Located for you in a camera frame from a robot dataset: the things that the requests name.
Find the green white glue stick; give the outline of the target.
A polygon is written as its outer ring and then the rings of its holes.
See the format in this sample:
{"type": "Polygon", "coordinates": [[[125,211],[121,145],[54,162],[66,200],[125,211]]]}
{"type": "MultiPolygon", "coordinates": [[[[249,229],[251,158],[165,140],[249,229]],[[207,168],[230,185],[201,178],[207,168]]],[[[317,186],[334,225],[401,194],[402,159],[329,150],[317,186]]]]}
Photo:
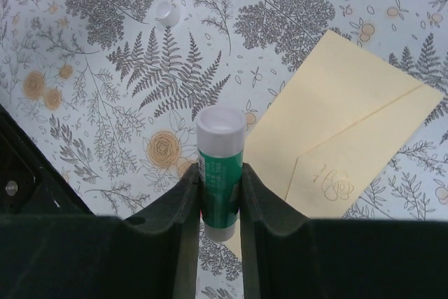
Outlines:
{"type": "Polygon", "coordinates": [[[207,238],[226,242],[239,213],[246,119],[228,106],[209,106],[196,119],[201,214],[207,238]]]}

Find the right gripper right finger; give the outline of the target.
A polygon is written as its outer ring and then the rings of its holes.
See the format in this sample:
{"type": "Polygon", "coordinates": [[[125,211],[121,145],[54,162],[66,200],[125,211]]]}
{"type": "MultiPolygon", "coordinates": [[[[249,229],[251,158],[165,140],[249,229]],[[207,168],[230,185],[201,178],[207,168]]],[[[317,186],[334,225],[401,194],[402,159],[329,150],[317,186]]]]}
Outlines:
{"type": "Polygon", "coordinates": [[[246,298],[446,298],[442,221],[310,219],[241,177],[246,298]]]}

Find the white glue stick cap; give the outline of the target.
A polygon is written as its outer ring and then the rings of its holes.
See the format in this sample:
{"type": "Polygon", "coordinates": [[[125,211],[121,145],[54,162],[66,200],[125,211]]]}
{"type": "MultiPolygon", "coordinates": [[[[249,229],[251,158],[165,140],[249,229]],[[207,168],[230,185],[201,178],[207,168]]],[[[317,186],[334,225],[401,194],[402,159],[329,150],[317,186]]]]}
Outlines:
{"type": "Polygon", "coordinates": [[[180,21],[179,8],[168,1],[162,1],[155,10],[156,18],[163,27],[175,27],[180,21]]]}

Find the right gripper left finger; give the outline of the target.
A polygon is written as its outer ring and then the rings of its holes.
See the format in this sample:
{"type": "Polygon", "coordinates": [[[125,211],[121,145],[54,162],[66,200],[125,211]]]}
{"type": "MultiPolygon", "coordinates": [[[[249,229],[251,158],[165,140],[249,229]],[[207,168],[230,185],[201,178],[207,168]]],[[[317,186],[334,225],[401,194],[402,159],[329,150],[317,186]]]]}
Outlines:
{"type": "Polygon", "coordinates": [[[125,219],[3,215],[2,298],[194,298],[200,180],[191,165],[125,219]]]}

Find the beige paper envelope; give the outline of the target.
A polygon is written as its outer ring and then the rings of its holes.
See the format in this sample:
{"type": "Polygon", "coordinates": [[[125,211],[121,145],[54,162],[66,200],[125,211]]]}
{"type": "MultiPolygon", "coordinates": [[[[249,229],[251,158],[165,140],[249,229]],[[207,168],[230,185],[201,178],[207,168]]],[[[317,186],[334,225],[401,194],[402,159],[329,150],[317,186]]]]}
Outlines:
{"type": "Polygon", "coordinates": [[[244,161],[310,218],[339,218],[442,93],[327,31],[249,132],[244,161]]]}

